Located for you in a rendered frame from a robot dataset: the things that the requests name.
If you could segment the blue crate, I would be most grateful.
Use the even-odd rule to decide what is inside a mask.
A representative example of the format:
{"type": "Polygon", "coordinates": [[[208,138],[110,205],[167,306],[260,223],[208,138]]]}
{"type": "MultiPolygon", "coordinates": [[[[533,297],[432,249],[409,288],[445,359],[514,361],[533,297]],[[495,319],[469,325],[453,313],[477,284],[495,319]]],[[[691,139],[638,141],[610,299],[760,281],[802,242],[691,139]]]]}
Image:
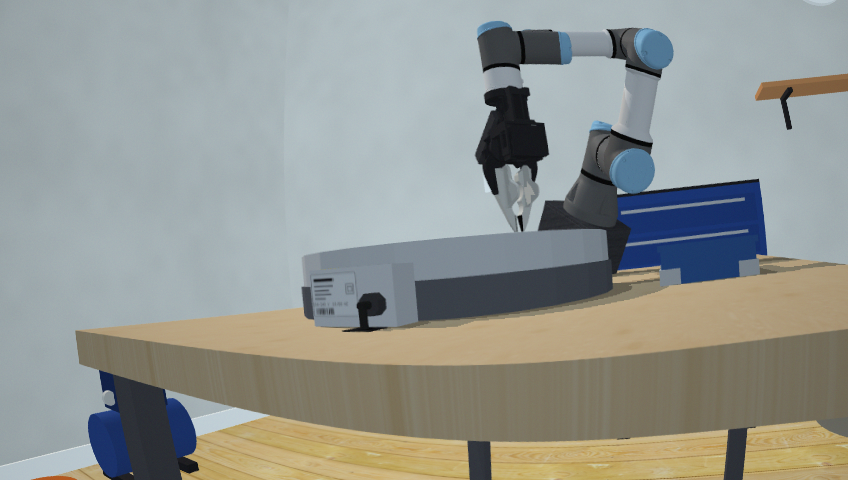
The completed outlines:
{"type": "Polygon", "coordinates": [[[758,235],[657,246],[660,287],[760,274],[758,235]]]}

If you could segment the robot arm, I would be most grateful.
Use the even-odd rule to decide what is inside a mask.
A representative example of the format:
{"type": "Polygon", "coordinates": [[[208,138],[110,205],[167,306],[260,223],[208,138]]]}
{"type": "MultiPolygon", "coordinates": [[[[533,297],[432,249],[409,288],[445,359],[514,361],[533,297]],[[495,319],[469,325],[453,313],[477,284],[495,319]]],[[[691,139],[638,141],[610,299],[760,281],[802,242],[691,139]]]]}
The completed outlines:
{"type": "Polygon", "coordinates": [[[654,178],[649,131],[662,68],[673,59],[669,38],[650,28],[512,31],[503,21],[480,25],[477,35],[486,92],[508,85],[522,88],[519,64],[570,64],[574,56],[626,60],[619,121],[592,123],[580,175],[563,204],[584,222],[615,226],[617,188],[640,193],[654,178]]]}

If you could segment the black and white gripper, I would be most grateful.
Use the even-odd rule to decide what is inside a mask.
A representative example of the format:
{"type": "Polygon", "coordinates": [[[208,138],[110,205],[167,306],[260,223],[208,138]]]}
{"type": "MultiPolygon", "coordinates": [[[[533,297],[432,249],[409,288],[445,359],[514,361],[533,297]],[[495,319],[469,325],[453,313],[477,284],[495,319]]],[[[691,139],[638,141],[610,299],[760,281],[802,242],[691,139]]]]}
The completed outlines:
{"type": "Polygon", "coordinates": [[[518,232],[518,229],[512,206],[517,201],[519,205],[517,218],[521,232],[524,232],[529,221],[532,202],[539,196],[539,186],[535,183],[537,162],[549,155],[545,125],[530,120],[528,96],[530,96],[528,87],[514,86],[493,89],[484,94],[485,104],[496,107],[498,125],[489,129],[488,136],[484,139],[486,147],[482,150],[483,173],[514,232],[518,232]],[[514,181],[511,169],[506,163],[521,169],[514,175],[514,181]]]}

